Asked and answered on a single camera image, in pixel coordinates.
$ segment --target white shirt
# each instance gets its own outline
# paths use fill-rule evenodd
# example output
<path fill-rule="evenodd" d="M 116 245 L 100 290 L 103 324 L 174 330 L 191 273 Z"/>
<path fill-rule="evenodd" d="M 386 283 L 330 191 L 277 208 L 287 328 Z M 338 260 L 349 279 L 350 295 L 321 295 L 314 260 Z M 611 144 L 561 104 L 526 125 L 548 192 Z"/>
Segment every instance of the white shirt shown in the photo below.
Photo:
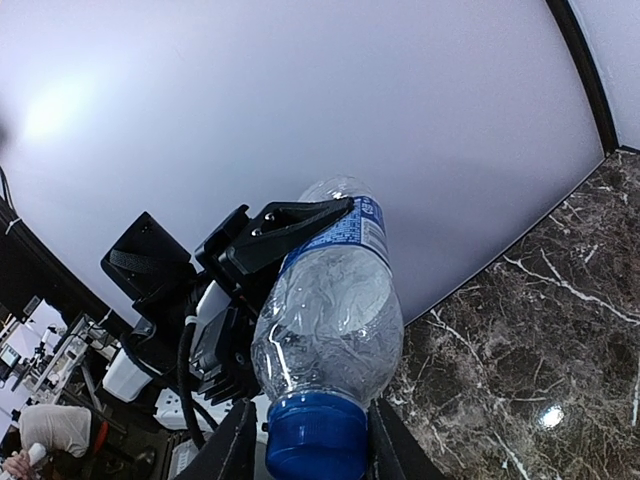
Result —
<path fill-rule="evenodd" d="M 34 405 L 20 414 L 22 448 L 40 443 L 47 452 L 63 451 L 76 458 L 89 448 L 91 412 L 82 407 Z"/>

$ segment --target black mechanical part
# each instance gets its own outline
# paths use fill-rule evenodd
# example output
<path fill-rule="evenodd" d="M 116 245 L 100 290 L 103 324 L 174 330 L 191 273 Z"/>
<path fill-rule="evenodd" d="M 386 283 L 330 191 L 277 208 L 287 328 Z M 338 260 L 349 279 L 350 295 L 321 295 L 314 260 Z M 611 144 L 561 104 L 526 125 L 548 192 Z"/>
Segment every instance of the black mechanical part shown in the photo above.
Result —
<path fill-rule="evenodd" d="M 386 400 L 371 404 L 369 469 L 365 480 L 446 480 Z M 257 418 L 255 405 L 235 403 L 220 427 L 177 480 L 252 480 Z"/>
<path fill-rule="evenodd" d="M 182 405 L 182 414 L 187 424 L 187 429 L 191 435 L 194 445 L 198 450 L 204 446 L 204 435 L 198 425 L 198 417 L 194 407 L 193 396 L 189 388 L 189 354 L 191 351 L 191 342 L 193 342 L 193 334 L 196 331 L 196 324 L 189 323 L 184 327 L 182 337 L 180 338 L 180 346 L 178 347 L 178 391 L 180 392 L 180 403 Z"/>
<path fill-rule="evenodd" d="M 0 382 L 2 383 L 2 388 L 4 388 L 5 382 L 9 380 L 11 374 L 15 371 L 21 358 L 21 355 L 11 348 L 9 344 L 5 344 L 0 350 Z"/>
<path fill-rule="evenodd" d="M 386 400 L 375 400 L 368 417 L 367 480 L 446 480 Z"/>
<path fill-rule="evenodd" d="M 253 220 L 242 205 L 198 247 L 196 258 L 257 318 L 282 259 L 353 210 L 353 199 L 319 203 L 273 202 Z"/>
<path fill-rule="evenodd" d="M 122 419 L 123 423 L 133 423 L 141 430 L 156 435 L 164 430 L 164 427 L 153 416 L 157 411 L 156 402 L 161 391 L 162 388 L 159 385 L 151 383 L 142 389 L 140 395 L 133 402 L 123 402 L 105 390 L 102 383 L 99 383 L 96 396 L 101 402 L 118 412 L 118 417 Z"/>
<path fill-rule="evenodd" d="M 124 350 L 129 360 L 131 360 L 131 363 L 133 363 L 137 368 L 139 368 L 141 371 L 143 371 L 144 373 L 149 375 L 151 378 L 153 378 L 156 382 L 158 382 L 158 384 L 166 386 L 173 393 L 180 396 L 180 390 L 178 389 L 177 385 L 170 383 L 167 378 L 154 372 L 152 369 L 150 369 L 140 361 L 140 359 L 135 355 L 135 353 L 132 351 L 131 347 L 127 343 L 126 335 L 123 334 L 120 337 L 120 344 L 122 345 L 122 350 Z M 205 419 L 205 421 L 211 427 L 212 430 L 215 430 L 216 428 L 218 428 L 218 422 L 216 422 L 213 419 L 213 417 L 209 414 L 209 412 L 207 412 L 207 410 L 202 405 L 200 405 L 198 402 L 194 402 L 193 407 L 200 415 L 202 415 L 202 418 Z"/>
<path fill-rule="evenodd" d="M 191 464 L 176 480 L 253 480 L 256 406 L 238 400 Z"/>
<path fill-rule="evenodd" d="M 352 198 L 320 203 L 274 202 L 251 219 L 242 205 L 196 251 L 204 271 L 148 213 L 102 259 L 105 273 L 142 315 L 128 337 L 139 359 L 177 383 L 177 352 L 185 312 L 215 281 L 230 297 L 227 310 L 195 340 L 188 388 L 221 403 L 259 393 L 250 358 L 255 322 L 282 260 L 353 210 Z"/>
<path fill-rule="evenodd" d="M 255 319 L 230 306 L 204 329 L 192 363 L 202 372 L 198 393 L 205 399 L 225 402 L 253 398 L 260 385 L 253 373 L 251 341 Z"/>

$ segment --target white wall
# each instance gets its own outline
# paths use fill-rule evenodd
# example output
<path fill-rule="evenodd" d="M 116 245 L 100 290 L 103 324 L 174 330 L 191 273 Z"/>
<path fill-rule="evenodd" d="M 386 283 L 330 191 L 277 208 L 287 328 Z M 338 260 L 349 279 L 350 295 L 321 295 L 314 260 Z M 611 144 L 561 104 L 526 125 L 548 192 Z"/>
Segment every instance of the white wall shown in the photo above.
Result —
<path fill-rule="evenodd" d="M 0 44 L 16 206 L 130 322 L 99 261 L 143 210 L 193 250 L 359 176 L 409 319 L 602 160 L 545 2 L 3 2 Z"/>
<path fill-rule="evenodd" d="M 640 149 L 640 2 L 570 3 L 595 57 L 619 141 Z"/>

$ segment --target black frame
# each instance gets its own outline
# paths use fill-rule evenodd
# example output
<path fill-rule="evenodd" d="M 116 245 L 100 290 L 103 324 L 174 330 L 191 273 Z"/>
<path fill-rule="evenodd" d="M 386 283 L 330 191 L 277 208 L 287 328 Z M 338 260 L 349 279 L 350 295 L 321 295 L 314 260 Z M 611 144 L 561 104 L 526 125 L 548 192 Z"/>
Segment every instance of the black frame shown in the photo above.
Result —
<path fill-rule="evenodd" d="M 620 148 L 609 101 L 587 40 L 568 0 L 546 0 L 584 86 L 605 155 Z"/>

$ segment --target black bracket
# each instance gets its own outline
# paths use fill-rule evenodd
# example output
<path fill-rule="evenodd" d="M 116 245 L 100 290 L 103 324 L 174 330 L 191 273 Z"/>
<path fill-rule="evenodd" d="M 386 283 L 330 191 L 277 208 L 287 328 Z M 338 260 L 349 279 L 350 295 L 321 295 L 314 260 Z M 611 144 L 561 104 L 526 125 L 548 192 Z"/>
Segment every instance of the black bracket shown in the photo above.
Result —
<path fill-rule="evenodd" d="M 446 480 L 388 402 L 374 401 L 368 417 L 370 458 L 365 480 Z M 255 451 L 255 405 L 240 400 L 176 480 L 253 480 Z"/>
<path fill-rule="evenodd" d="M 242 205 L 198 247 L 196 259 L 231 298 L 260 313 L 281 260 L 353 210 L 351 197 L 274 202 L 254 219 Z"/>

